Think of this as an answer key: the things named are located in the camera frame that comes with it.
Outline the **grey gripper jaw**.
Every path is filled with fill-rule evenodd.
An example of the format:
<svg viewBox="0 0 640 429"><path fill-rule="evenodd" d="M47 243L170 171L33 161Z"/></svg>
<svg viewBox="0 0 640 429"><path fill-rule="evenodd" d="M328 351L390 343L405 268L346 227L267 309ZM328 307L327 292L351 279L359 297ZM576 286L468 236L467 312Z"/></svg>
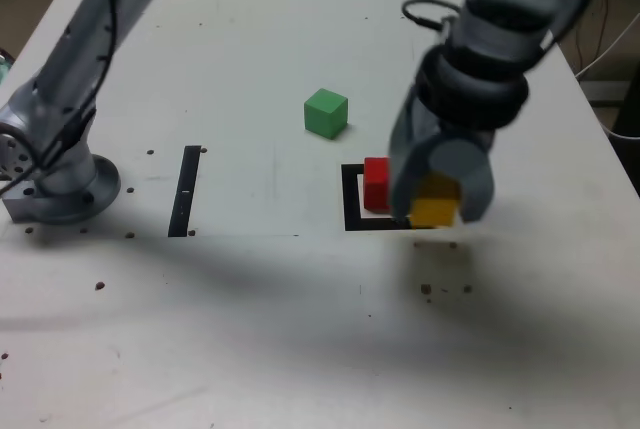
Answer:
<svg viewBox="0 0 640 429"><path fill-rule="evenodd" d="M438 134L428 158L432 170L458 184L458 212L464 223L481 220L493 201L490 151L494 136L494 131L445 128Z"/></svg>
<svg viewBox="0 0 640 429"><path fill-rule="evenodd" d="M440 138L440 121L422 101L418 84L413 83L389 139L389 207L394 219L408 217L418 185L430 170L431 151Z"/></svg>

